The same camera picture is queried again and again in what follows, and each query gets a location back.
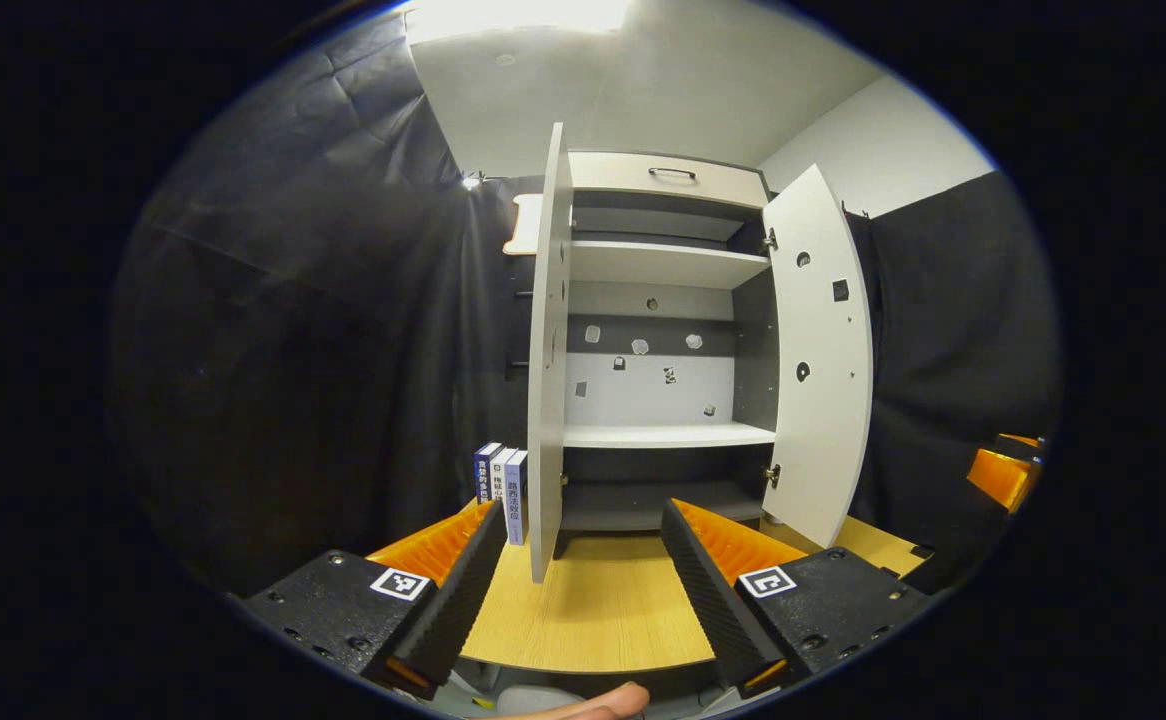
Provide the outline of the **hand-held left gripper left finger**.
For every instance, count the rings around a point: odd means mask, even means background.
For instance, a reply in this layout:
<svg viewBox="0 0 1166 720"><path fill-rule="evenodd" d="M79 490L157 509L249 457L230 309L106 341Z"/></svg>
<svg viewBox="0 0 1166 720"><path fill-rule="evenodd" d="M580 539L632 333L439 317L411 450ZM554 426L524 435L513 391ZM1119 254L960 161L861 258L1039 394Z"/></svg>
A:
<svg viewBox="0 0 1166 720"><path fill-rule="evenodd" d="M472 503L372 555L326 550L245 597L292 646L417 700L447 684L507 541L504 503Z"/></svg>

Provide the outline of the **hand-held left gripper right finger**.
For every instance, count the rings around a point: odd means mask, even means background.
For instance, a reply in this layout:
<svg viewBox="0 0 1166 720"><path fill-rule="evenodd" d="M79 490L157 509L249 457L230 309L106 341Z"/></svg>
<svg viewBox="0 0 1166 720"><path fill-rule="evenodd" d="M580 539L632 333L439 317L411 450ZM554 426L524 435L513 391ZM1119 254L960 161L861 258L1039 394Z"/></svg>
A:
<svg viewBox="0 0 1166 720"><path fill-rule="evenodd" d="M848 548L806 553L683 499L665 502L660 539L719 680L743 700L845 664L930 610L930 594Z"/></svg>

